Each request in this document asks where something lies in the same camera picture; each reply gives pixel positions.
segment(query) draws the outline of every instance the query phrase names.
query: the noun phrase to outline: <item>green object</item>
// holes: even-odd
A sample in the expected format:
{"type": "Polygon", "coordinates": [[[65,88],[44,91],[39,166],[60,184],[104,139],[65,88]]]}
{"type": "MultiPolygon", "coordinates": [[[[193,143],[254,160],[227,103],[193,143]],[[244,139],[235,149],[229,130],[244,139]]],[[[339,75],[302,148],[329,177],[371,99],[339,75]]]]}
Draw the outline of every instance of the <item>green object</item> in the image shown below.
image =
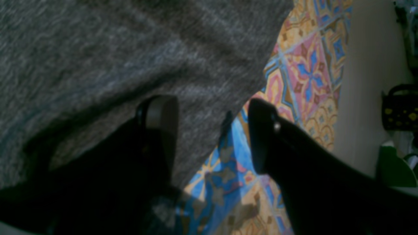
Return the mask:
{"type": "Polygon", "coordinates": [[[377,170],[379,180],[387,186],[417,187],[415,173],[397,156],[393,146],[380,147],[377,170]]]}

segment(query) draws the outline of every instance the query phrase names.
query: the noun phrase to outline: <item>gray fabric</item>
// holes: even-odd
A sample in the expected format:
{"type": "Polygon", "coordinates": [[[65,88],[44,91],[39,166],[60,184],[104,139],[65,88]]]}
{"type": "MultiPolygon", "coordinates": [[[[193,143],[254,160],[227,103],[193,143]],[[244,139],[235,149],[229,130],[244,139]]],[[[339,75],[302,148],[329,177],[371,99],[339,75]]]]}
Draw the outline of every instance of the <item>gray fabric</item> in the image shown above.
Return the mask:
{"type": "Polygon", "coordinates": [[[56,169],[154,94],[179,98],[172,184],[214,149],[228,111],[265,85],[291,0],[1,0],[0,188],[56,169]]]}

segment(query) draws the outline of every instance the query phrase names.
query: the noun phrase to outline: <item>bag handle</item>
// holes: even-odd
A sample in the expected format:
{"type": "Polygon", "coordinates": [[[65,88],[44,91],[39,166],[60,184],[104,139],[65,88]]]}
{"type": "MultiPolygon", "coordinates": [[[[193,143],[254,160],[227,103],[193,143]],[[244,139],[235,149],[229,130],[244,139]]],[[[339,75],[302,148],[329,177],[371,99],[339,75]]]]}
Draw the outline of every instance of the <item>bag handle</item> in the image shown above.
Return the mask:
{"type": "Polygon", "coordinates": [[[413,85],[413,84],[401,84],[401,85],[397,85],[394,88],[390,89],[388,96],[393,96],[396,92],[403,91],[403,90],[415,90],[415,91],[418,91],[418,86],[417,85],[413,85]]]}

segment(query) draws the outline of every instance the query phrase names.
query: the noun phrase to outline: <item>patterned tile floor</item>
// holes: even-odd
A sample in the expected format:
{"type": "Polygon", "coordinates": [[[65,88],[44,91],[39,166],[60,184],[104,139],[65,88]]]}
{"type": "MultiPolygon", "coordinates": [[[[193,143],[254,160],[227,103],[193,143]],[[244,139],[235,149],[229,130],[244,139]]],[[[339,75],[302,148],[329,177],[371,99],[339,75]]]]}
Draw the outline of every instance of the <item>patterned tile floor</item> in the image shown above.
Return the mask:
{"type": "MultiPolygon", "coordinates": [[[[254,97],[332,150],[352,0],[294,0],[254,97]]],[[[255,174],[248,103],[184,190],[176,234],[293,234],[280,187],[255,174]]]]}

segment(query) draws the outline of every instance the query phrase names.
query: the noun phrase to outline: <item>black handbag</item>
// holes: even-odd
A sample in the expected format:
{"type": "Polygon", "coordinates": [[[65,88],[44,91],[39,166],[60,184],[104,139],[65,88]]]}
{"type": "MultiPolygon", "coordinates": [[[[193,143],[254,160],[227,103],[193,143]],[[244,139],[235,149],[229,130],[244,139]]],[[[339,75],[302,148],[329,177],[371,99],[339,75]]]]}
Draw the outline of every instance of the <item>black handbag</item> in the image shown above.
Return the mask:
{"type": "Polygon", "coordinates": [[[418,86],[402,84],[383,97],[382,123],[385,130],[418,131],[418,95],[395,95],[399,91],[418,92],[418,86]]]}

